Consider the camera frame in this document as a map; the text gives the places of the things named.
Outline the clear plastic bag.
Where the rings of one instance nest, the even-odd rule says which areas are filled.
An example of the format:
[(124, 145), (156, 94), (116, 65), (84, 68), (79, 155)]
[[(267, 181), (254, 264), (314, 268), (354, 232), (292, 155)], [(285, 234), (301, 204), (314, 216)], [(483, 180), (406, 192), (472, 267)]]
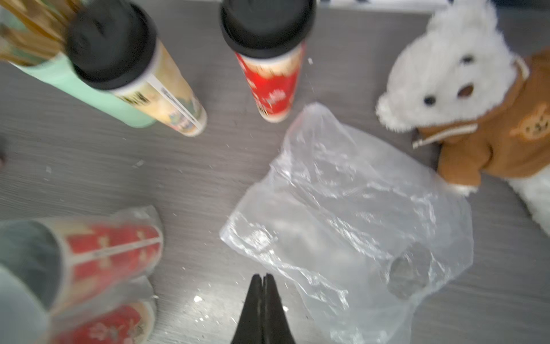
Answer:
[(431, 169), (312, 103), (220, 237), (290, 279), (334, 343), (409, 343), (474, 260), (471, 208)]
[(1, 223), (1, 342), (146, 343), (163, 253), (153, 206)]

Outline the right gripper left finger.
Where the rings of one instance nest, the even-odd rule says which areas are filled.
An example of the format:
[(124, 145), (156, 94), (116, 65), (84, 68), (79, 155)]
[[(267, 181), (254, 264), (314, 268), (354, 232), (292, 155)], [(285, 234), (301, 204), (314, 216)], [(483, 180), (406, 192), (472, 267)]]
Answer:
[(264, 342), (263, 296), (263, 279), (256, 274), (250, 282), (231, 344), (262, 344)]

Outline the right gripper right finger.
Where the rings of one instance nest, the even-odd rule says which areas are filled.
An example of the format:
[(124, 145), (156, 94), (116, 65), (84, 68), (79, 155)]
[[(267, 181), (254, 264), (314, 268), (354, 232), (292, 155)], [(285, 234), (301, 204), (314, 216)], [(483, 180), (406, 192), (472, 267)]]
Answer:
[(266, 274), (262, 281), (262, 343), (296, 343), (286, 319), (276, 281), (271, 274)]

